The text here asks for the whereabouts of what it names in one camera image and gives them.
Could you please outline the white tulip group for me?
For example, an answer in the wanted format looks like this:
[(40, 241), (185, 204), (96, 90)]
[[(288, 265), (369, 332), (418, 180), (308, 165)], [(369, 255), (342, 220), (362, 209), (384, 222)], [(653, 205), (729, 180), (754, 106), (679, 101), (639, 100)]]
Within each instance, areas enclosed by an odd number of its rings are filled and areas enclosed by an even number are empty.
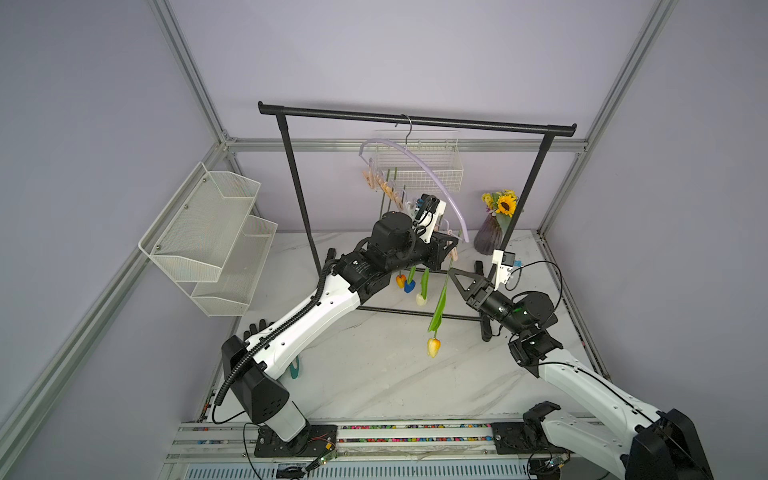
[(420, 290), (416, 296), (418, 306), (425, 306), (428, 301), (430, 269), (425, 267), (421, 276)]
[(380, 178), (379, 187), (382, 192), (382, 199), (380, 202), (379, 217), (383, 217), (385, 213), (389, 212), (392, 205), (396, 203), (397, 190), (390, 180), (392, 171), (387, 170), (386, 173)]

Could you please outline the pale yellow tulip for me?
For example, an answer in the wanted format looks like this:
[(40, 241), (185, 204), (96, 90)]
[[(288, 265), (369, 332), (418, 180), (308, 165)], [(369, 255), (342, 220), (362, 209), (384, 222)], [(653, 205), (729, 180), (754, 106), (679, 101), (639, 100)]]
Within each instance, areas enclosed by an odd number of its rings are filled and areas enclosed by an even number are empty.
[(437, 305), (430, 321), (428, 331), (431, 333), (431, 337), (427, 340), (427, 354), (430, 358), (435, 358), (440, 350), (441, 342), (437, 338), (439, 328), (442, 324), (445, 306), (447, 303), (449, 287), (449, 277), (446, 277), (438, 297)]

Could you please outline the lilac clip hanger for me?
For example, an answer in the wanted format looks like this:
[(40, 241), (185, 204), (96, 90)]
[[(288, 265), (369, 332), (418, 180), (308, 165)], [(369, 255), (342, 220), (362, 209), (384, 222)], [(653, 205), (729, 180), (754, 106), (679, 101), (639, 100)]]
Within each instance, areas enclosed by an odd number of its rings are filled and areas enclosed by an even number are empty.
[(418, 200), (423, 194), (432, 195), (438, 199), (436, 211), (417, 223), (429, 225), (434, 234), (454, 234), (460, 242), (468, 242), (466, 219), (457, 199), (464, 173), (458, 133), (414, 129), (412, 119), (404, 119), (408, 131), (402, 139), (394, 129), (376, 130), (358, 150), (368, 187), (381, 195), (379, 214), (395, 211), (415, 219), (422, 207)]

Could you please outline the blue tulip group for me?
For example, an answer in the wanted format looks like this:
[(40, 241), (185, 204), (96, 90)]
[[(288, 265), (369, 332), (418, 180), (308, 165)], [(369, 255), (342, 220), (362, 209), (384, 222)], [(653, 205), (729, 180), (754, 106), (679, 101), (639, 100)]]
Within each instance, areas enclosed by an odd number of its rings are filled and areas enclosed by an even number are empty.
[(410, 293), (415, 289), (415, 285), (416, 285), (416, 282), (414, 279), (415, 273), (416, 273), (416, 267), (412, 267), (405, 278), (405, 282), (403, 286), (405, 293)]

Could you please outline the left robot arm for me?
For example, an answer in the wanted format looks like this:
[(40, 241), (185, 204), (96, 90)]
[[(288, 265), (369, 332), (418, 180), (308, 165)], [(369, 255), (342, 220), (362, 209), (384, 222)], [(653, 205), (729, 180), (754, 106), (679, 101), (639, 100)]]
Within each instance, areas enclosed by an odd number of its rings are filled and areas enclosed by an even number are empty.
[(438, 217), (414, 220), (388, 212), (371, 234), (341, 256), (328, 254), (314, 291), (279, 320), (230, 337), (222, 346), (223, 381), (212, 407), (233, 394), (255, 425), (265, 425), (282, 441), (304, 435), (310, 423), (279, 378), (292, 361), (337, 320), (385, 289), (394, 274), (422, 265), (438, 270), (458, 245), (438, 232)]

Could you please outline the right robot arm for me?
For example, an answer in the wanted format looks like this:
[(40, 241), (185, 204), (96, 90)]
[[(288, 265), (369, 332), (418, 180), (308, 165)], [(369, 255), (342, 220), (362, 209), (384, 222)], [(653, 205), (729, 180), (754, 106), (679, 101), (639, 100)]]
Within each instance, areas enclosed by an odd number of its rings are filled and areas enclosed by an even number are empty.
[(620, 479), (711, 479), (696, 427), (677, 409), (663, 412), (621, 390), (552, 337), (555, 304), (540, 291), (514, 300), (485, 277), (451, 268), (465, 303), (508, 330), (515, 363), (555, 386), (598, 420), (582, 421), (553, 402), (524, 416), (530, 442), (569, 450)]

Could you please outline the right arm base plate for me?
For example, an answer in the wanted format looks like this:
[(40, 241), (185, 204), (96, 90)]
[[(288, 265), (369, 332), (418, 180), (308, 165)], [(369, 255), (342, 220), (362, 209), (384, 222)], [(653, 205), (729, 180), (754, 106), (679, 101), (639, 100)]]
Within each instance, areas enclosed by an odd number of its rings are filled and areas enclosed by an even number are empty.
[(565, 453), (566, 449), (552, 444), (543, 430), (543, 420), (561, 407), (553, 402), (536, 404), (523, 414), (521, 420), (491, 424), (492, 440), (499, 455), (530, 453)]

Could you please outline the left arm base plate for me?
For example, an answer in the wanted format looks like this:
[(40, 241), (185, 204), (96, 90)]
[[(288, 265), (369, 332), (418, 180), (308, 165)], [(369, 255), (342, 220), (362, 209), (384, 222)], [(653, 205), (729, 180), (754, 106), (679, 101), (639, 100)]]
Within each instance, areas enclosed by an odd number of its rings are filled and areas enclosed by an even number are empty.
[(263, 425), (252, 453), (256, 458), (315, 458), (330, 452), (337, 442), (338, 426), (308, 424), (293, 440), (283, 441)]

